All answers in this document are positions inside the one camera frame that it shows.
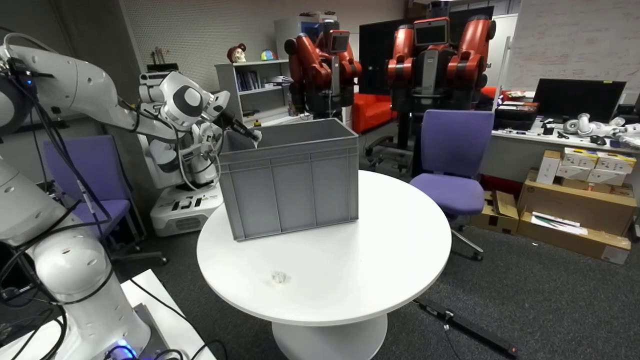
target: round white table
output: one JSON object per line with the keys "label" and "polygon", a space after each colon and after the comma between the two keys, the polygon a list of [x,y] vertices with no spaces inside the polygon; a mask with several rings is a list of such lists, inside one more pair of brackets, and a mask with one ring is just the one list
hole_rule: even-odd
{"label": "round white table", "polygon": [[220,206],[198,238],[209,286],[272,322],[290,360],[372,358],[387,313],[427,290],[449,258],[449,224],[433,200],[389,176],[358,177],[356,222],[238,242]]}

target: table pedestal base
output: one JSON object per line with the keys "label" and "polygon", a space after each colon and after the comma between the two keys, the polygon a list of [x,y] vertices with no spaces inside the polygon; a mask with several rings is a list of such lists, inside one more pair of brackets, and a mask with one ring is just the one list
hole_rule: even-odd
{"label": "table pedestal base", "polygon": [[271,323],[273,337],[289,360],[370,360],[387,335],[387,315],[326,327]]}

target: gray plastic crate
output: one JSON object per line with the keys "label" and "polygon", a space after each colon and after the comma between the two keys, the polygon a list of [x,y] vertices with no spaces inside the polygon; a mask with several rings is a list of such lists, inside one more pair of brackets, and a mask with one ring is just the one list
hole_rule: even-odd
{"label": "gray plastic crate", "polygon": [[220,188],[235,240],[358,218],[358,135],[337,119],[225,131]]}

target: chair backrest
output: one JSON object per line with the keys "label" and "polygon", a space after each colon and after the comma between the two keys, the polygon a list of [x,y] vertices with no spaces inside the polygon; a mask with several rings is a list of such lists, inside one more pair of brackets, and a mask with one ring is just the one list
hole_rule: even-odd
{"label": "chair backrest", "polygon": [[493,129],[490,111],[427,110],[422,120],[422,167],[474,177]]}
{"label": "chair backrest", "polygon": [[[118,150],[111,135],[65,140],[74,166],[84,177],[98,200],[125,200],[131,193],[120,165]],[[51,142],[44,143],[49,172],[58,186],[75,201],[84,200],[76,177]]]}

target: chair seat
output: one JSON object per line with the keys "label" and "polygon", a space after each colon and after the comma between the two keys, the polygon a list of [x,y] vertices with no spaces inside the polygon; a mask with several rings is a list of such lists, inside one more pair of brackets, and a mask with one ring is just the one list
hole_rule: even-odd
{"label": "chair seat", "polygon": [[[103,200],[100,203],[102,203],[102,205],[107,210],[109,215],[111,215],[110,222],[100,225],[100,228],[102,229],[102,233],[109,234],[111,230],[113,230],[113,228],[127,214],[127,212],[129,211],[129,206],[131,205],[129,204],[128,200]],[[95,211],[95,214],[98,216],[98,220],[107,219],[107,216],[105,216],[100,211],[100,208],[98,208],[96,204],[93,204],[93,210]],[[93,215],[91,214],[91,211],[89,211],[89,207],[86,205],[85,202],[78,204],[78,206],[74,210],[74,215],[79,217],[80,220],[82,220],[82,222],[95,221],[95,219],[93,218]],[[91,226],[90,228],[93,231],[93,233],[96,235],[96,237],[98,237],[99,239],[100,231],[98,231],[98,227],[94,225],[94,226]]]}
{"label": "chair seat", "polygon": [[427,194],[450,215],[474,215],[484,208],[484,190],[480,184],[464,177],[421,174],[413,178],[411,185]]}

